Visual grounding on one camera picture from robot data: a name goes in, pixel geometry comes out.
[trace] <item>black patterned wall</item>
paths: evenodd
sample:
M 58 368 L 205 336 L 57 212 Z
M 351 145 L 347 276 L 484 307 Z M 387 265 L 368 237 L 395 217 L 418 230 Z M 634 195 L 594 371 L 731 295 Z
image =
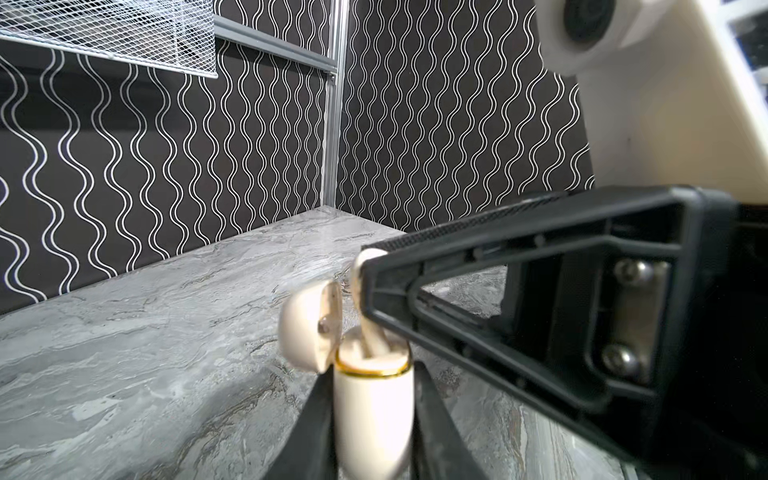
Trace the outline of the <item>black patterned wall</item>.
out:
M 328 54 L 330 0 L 214 0 L 214 11 L 281 40 Z
M 216 48 L 211 80 L 0 41 L 0 313 L 319 205 L 324 77 Z
M 417 230 L 589 188 L 578 86 L 542 67 L 533 0 L 352 0 L 336 205 Z

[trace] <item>marble surface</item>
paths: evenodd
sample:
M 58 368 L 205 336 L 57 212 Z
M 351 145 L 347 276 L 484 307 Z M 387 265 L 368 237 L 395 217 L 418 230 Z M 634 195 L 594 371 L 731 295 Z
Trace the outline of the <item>marble surface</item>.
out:
M 361 245 L 397 233 L 321 207 L 0 318 L 0 478 L 259 478 L 314 381 L 278 353 L 283 299 L 346 282 Z M 435 291 L 492 309 L 502 286 L 492 271 Z M 489 478 L 623 478 L 559 425 L 415 354 Z

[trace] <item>aluminum frame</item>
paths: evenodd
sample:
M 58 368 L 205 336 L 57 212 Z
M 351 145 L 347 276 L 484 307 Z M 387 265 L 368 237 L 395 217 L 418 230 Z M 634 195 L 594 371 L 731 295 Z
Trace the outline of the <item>aluminum frame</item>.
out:
M 339 183 L 336 172 L 339 167 L 348 24 L 349 0 L 334 0 L 329 57 L 338 68 L 336 74 L 329 74 L 326 81 L 326 128 L 323 148 L 323 176 L 320 187 L 320 205 L 328 205 L 329 207 L 336 207 L 336 188 Z
M 307 50 L 288 41 L 280 40 L 255 28 L 247 27 L 220 15 L 214 15 L 214 35 L 254 50 L 295 61 L 329 74 L 336 74 L 337 63 L 319 53 Z

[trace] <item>wire mesh basket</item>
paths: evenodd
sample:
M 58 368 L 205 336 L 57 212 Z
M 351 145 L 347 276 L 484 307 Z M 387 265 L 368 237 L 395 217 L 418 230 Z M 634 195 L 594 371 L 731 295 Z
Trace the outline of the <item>wire mesh basket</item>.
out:
M 215 78 L 213 0 L 0 0 L 0 38 Z

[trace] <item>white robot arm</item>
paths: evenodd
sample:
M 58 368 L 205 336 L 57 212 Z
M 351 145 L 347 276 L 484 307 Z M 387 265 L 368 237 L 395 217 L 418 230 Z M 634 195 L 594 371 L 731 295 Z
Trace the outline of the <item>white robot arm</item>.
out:
M 768 204 L 768 109 L 735 39 L 767 0 L 536 8 L 545 66 L 578 79 L 597 186 L 692 184 Z

